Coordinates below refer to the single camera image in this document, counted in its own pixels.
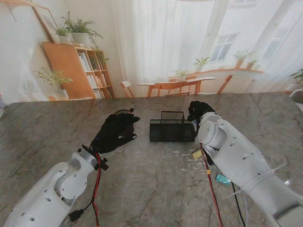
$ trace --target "yellow sticky note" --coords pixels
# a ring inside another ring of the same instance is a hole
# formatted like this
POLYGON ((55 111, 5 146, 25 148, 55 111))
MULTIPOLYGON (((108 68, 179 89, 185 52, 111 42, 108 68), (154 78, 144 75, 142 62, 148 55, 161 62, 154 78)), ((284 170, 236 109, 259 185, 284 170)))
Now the yellow sticky note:
POLYGON ((194 159, 202 157, 202 152, 199 150, 193 154, 194 159))

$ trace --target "wooden bookshelf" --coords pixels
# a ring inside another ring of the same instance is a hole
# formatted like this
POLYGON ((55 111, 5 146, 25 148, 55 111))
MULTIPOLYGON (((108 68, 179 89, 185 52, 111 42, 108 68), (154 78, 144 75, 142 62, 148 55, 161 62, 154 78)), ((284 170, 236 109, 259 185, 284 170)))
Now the wooden bookshelf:
POLYGON ((72 83, 63 84, 70 99, 98 99, 97 91, 101 97, 103 92, 104 98, 115 98, 107 65, 98 61, 94 50, 48 42, 42 45, 52 68, 62 70, 67 78, 73 79, 72 83), (79 55, 82 59, 86 57, 86 61, 80 60, 79 55))

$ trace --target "black glove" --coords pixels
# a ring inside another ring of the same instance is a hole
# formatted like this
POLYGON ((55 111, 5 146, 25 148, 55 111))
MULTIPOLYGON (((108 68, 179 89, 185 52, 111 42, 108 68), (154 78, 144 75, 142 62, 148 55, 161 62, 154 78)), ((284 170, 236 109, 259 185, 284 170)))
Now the black glove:
POLYGON ((137 135, 134 134, 133 123, 139 120, 140 118, 135 117, 132 113, 111 114, 91 142, 90 147, 93 151, 103 154, 134 140, 137 135))
POLYGON ((197 120, 200 122, 202 115, 207 112, 215 112, 215 110, 207 103, 192 101, 188 108, 189 116, 187 118, 188 121, 197 120))

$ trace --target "window frame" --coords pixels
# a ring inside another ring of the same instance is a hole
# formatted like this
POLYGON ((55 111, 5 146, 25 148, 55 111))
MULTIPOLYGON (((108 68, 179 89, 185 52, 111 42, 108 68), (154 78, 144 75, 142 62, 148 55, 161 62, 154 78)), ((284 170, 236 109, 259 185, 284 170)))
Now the window frame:
POLYGON ((285 40, 286 37, 288 36, 290 30, 291 30, 291 29, 290 29, 290 28, 287 28, 287 27, 277 27, 277 28, 276 28, 276 31, 272 34, 271 38, 268 40, 268 44, 267 44, 266 47, 264 48, 264 52, 263 52, 262 55, 261 55, 261 58, 260 58, 260 59, 261 59, 262 61, 270 61, 270 60, 273 59, 273 57, 275 56, 276 52, 279 50, 280 46, 282 45, 282 43, 284 42, 284 40, 285 40), (276 32, 278 31, 279 28, 285 29, 285 30, 286 30, 286 33, 285 33, 285 35, 284 35, 283 38, 275 38, 275 37, 274 37, 275 34, 276 34, 276 32), (276 50, 274 51, 274 53, 271 55, 270 58, 268 58, 268 59, 263 58, 264 55, 266 54, 267 50, 268 50, 268 47, 269 47, 270 43, 271 43, 272 41, 280 41, 279 46, 276 48, 276 50))
POLYGON ((226 57, 227 57, 227 55, 228 55, 230 49, 232 48, 232 45, 235 43, 235 41, 236 41, 237 38, 238 38, 238 34, 240 34, 240 32, 238 32, 238 33, 233 33, 233 34, 228 34, 228 35, 219 35, 219 36, 217 36, 216 45, 213 47, 212 54, 210 55, 210 59, 212 58, 212 55, 213 55, 213 53, 214 53, 214 50, 215 50, 215 48, 216 48, 217 46, 222 45, 223 47, 222 47, 222 49, 220 50, 220 52, 218 53, 218 56, 216 57, 216 60, 215 60, 215 61, 211 61, 211 60, 210 60, 209 63, 218 63, 218 62, 225 61, 225 59, 226 59, 226 57), (232 36, 232 35, 236 35, 236 37, 235 37, 235 39, 234 39, 233 41, 231 41, 231 42, 224 42, 224 43, 222 43, 222 44, 218 44, 219 39, 220 39, 221 37, 225 37, 225 36, 226 36, 226 37, 227 37, 226 41, 227 41, 228 38, 229 38, 230 36, 232 36), (224 59, 218 60, 220 54, 222 53, 222 50, 223 50, 224 46, 227 45, 227 44, 231 44, 231 46, 230 46, 228 52, 226 53, 226 56, 224 57, 224 59))
POLYGON ((229 4, 229 7, 249 7, 249 6, 256 6, 257 3, 258 3, 258 0, 256 0, 256 1, 244 0, 244 2, 235 2, 235 0, 233 0, 229 4))

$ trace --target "picture frame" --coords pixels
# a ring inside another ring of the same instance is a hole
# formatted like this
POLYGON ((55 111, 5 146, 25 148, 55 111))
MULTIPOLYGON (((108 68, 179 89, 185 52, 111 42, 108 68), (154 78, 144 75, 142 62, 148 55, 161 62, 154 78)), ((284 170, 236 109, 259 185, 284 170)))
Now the picture frame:
POLYGON ((44 6, 35 4, 33 6, 35 13, 39 17, 41 23, 43 24, 44 28, 48 32, 51 40, 56 43, 60 44, 59 37, 56 35, 56 30, 58 29, 58 26, 51 14, 51 11, 49 8, 46 8, 44 6))

